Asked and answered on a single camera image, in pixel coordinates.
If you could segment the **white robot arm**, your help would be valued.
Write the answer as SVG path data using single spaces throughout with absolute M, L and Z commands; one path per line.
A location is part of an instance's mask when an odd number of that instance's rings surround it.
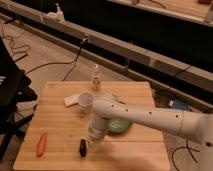
M 94 115 L 88 130 L 92 141 L 106 136 L 112 118 L 127 119 L 199 143 L 197 171 L 213 171 L 213 114 L 124 105 L 104 97 L 93 102 L 92 111 Z

